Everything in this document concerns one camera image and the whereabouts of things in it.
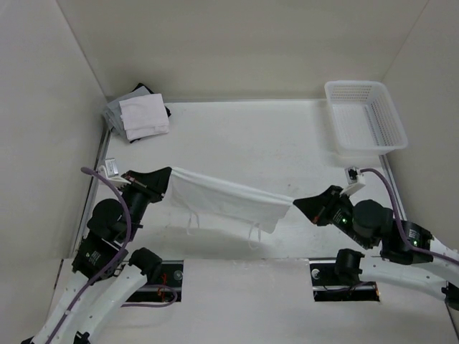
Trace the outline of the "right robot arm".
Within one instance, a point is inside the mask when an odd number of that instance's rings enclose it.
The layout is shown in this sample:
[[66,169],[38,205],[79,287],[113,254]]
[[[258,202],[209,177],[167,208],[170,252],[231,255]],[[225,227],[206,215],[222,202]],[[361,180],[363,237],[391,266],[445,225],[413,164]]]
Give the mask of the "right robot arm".
[[361,248],[381,249],[378,257],[340,249],[333,264],[312,267],[314,285],[350,292],[362,284],[383,282],[422,291],[458,309],[458,266],[448,252],[432,249],[436,241],[428,230],[397,220],[392,209],[374,200],[353,204],[339,186],[296,199],[293,205],[313,225],[333,225]]

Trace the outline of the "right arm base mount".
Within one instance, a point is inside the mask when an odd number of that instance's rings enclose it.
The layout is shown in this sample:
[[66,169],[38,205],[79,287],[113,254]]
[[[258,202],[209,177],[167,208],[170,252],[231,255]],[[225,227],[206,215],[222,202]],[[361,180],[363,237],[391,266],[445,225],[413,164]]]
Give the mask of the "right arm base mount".
[[379,302],[375,282],[357,282],[346,285],[335,275],[335,261],[310,260],[312,294],[315,302]]

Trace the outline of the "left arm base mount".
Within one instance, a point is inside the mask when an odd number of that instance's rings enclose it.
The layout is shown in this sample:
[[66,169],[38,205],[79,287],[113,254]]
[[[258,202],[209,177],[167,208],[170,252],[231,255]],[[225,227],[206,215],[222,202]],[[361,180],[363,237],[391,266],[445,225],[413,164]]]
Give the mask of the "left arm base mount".
[[184,261],[165,261],[157,278],[134,292],[126,302],[154,305],[181,302],[183,280]]

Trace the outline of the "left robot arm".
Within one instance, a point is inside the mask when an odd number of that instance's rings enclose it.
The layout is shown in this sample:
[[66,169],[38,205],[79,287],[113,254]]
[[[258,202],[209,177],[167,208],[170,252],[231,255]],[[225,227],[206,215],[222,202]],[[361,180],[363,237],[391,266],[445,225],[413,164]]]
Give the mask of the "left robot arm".
[[157,254],[145,247],[130,253],[126,247],[142,227],[148,206],[163,200],[172,169],[128,171],[118,178],[86,167],[81,171],[115,196],[94,207],[65,291],[46,323],[26,343],[94,343],[113,312],[138,288],[154,285],[161,277],[162,259]]

